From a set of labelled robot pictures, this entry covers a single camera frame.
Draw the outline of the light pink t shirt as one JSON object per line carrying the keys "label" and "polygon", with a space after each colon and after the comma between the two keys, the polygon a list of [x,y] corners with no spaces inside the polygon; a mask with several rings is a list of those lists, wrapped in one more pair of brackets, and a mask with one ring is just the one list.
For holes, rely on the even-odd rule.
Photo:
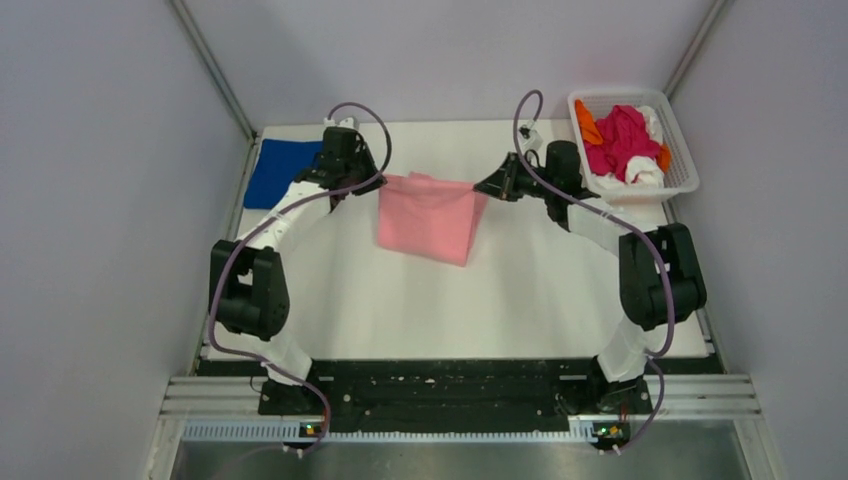
{"label": "light pink t shirt", "polygon": [[464,267],[487,203],[471,183],[389,175],[378,192],[377,244]]}

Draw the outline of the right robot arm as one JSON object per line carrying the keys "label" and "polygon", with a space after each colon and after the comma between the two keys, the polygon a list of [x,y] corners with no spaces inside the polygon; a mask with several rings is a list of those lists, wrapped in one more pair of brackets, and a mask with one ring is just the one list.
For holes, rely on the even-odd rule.
{"label": "right robot arm", "polygon": [[637,391],[647,364],[669,351],[677,324],[706,303],[689,229],[681,223],[638,222],[614,210],[584,187],[578,147],[571,141],[549,143],[540,165],[510,152],[473,189],[507,202],[540,199],[552,222],[617,259],[623,318],[591,359],[584,392],[563,405],[570,414],[619,412]]}

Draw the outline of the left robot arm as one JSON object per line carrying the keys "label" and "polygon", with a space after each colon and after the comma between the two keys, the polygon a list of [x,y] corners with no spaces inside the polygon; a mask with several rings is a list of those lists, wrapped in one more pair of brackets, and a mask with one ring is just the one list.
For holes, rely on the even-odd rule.
{"label": "left robot arm", "polygon": [[312,358],[285,329],[291,299],[283,259],[346,197],[385,185],[383,171],[357,128],[330,123],[312,162],[259,223],[211,250],[208,342],[264,367],[266,392],[286,412],[327,417],[330,407],[308,378]]}

